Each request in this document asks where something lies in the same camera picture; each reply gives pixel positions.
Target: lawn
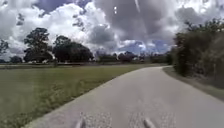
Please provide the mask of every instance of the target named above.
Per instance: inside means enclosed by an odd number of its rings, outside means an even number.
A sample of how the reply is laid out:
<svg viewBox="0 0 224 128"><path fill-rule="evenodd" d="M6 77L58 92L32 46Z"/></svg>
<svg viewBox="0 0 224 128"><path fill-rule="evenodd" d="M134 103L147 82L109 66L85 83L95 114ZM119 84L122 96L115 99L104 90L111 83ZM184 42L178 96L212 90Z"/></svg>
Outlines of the lawn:
<svg viewBox="0 0 224 128"><path fill-rule="evenodd" d="M19 128L121 74L155 65L0 70L0 128Z"/></svg>
<svg viewBox="0 0 224 128"><path fill-rule="evenodd" d="M209 95L212 95L221 101L224 101L224 90L223 89L215 88L212 85L206 84L204 82L200 82L193 78L182 77L182 76L178 75L172 67L166 67L166 68L163 68L163 70L169 76L174 77L180 81L183 81L189 85L192 85L193 87L195 87Z"/></svg>

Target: green grass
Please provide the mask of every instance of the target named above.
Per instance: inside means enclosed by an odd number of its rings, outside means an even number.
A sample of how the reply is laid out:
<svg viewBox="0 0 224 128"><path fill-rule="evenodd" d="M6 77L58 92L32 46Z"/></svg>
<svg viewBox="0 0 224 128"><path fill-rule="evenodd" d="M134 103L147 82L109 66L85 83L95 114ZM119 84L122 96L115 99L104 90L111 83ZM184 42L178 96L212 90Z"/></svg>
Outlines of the green grass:
<svg viewBox="0 0 224 128"><path fill-rule="evenodd" d="M155 65L0 70L0 128L19 128L121 74Z"/></svg>
<svg viewBox="0 0 224 128"><path fill-rule="evenodd" d="M205 84L204 82L200 82L200 81L192 79L192 78L182 77L182 76L178 75L172 67L166 67L166 68L163 68L163 70L169 76L174 77L174 78L176 78L180 81L183 81L187 84L190 84L193 87L195 87L209 95L212 95L221 101L224 101L224 90L215 88L212 85Z"/></svg>

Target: road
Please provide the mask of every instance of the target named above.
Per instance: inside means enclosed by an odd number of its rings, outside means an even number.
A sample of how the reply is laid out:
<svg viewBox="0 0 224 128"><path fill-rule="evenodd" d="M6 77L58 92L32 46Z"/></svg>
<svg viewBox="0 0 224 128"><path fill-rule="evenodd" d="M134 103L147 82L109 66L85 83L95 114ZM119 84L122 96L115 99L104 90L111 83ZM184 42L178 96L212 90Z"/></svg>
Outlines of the road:
<svg viewBox="0 0 224 128"><path fill-rule="evenodd" d="M32 128L223 128L224 103L162 71L144 68L111 80L44 117Z"/></svg>

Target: sky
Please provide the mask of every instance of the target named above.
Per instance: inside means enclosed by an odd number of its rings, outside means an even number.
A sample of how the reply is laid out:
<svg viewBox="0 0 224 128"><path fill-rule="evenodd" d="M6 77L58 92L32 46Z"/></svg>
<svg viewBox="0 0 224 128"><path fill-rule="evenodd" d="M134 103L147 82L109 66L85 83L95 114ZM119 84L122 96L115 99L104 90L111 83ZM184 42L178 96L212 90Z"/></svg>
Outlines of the sky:
<svg viewBox="0 0 224 128"><path fill-rule="evenodd" d="M36 27L95 52L165 52L186 20L200 24L223 18L223 0L0 0L0 38L9 42L2 56L24 56L24 38Z"/></svg>

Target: asphalt road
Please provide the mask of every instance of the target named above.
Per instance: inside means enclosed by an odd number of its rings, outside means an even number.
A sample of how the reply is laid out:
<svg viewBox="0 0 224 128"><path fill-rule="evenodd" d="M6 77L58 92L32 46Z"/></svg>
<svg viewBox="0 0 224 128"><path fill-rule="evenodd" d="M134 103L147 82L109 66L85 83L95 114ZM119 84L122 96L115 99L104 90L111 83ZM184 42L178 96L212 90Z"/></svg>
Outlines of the asphalt road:
<svg viewBox="0 0 224 128"><path fill-rule="evenodd" d="M224 128L224 103L166 75L161 67L120 76L45 115L27 127L75 128Z"/></svg>

